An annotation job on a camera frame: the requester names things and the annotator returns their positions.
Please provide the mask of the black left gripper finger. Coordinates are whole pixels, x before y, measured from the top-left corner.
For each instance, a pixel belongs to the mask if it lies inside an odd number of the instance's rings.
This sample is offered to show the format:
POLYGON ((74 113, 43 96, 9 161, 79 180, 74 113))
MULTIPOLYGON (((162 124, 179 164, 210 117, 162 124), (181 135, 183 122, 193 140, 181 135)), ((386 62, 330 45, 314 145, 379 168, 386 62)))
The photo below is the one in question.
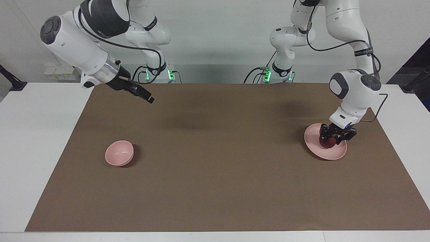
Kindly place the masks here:
POLYGON ((323 148, 330 148, 331 147, 331 136, 327 134, 326 131, 320 130, 319 131, 319 144, 323 148))
POLYGON ((343 141, 351 140, 356 134, 357 132, 347 132, 338 135, 338 145, 340 145, 343 141))

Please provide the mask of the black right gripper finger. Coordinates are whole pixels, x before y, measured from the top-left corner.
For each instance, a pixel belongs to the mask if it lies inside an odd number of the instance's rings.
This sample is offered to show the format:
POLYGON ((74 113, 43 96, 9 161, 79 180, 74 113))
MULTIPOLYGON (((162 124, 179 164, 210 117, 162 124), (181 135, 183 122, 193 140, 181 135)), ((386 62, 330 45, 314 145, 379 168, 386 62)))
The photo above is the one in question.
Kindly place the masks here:
POLYGON ((139 97, 139 98, 142 98, 145 101, 154 101, 155 100, 155 98, 152 97, 152 94, 140 85, 134 86, 134 95, 139 97))
POLYGON ((142 98, 143 100, 147 101, 148 103, 152 103, 152 94, 147 90, 131 90, 131 94, 142 98))

